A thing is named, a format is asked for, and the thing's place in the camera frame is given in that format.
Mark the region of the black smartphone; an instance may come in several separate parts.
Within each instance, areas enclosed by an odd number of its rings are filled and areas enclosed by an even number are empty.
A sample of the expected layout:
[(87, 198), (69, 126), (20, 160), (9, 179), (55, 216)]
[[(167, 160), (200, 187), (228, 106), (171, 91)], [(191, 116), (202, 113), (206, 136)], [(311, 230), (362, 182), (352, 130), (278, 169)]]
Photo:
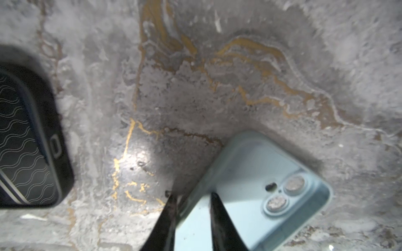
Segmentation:
[(58, 192), (17, 84), (1, 74), (1, 207), (45, 207)]

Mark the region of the light green phone case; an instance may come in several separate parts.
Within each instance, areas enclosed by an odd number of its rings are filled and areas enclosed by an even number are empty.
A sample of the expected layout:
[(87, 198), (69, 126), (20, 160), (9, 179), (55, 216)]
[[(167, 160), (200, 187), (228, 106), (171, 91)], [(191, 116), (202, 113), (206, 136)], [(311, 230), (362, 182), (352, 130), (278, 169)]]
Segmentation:
[(211, 251), (210, 196), (251, 251), (276, 251), (331, 201), (330, 185), (267, 136), (234, 136), (178, 211), (177, 251)]

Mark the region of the black phone case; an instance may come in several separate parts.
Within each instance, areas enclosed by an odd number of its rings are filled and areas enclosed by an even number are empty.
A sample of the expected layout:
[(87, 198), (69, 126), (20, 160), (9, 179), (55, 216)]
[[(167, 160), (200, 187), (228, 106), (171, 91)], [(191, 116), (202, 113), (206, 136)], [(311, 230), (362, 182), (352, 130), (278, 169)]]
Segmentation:
[(9, 76), (27, 107), (32, 127), (53, 175), (58, 196), (56, 203), (45, 207), (1, 207), (2, 209), (49, 208), (58, 205), (74, 185), (74, 173), (53, 93), (47, 82), (34, 71), (12, 63), (1, 64), (1, 74)]

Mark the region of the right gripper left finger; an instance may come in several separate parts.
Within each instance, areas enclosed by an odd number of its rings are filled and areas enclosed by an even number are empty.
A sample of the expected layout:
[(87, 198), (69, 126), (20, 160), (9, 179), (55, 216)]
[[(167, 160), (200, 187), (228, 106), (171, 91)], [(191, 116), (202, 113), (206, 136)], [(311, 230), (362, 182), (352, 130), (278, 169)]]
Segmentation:
[(173, 251), (177, 221), (177, 195), (171, 194), (141, 251)]

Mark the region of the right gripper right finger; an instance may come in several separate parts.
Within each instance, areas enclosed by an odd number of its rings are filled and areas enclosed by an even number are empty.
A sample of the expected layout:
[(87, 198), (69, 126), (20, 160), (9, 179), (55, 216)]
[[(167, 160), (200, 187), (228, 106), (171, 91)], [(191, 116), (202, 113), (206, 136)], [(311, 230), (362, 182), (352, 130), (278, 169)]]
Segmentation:
[(247, 251), (222, 200), (215, 192), (210, 196), (210, 220), (213, 251)]

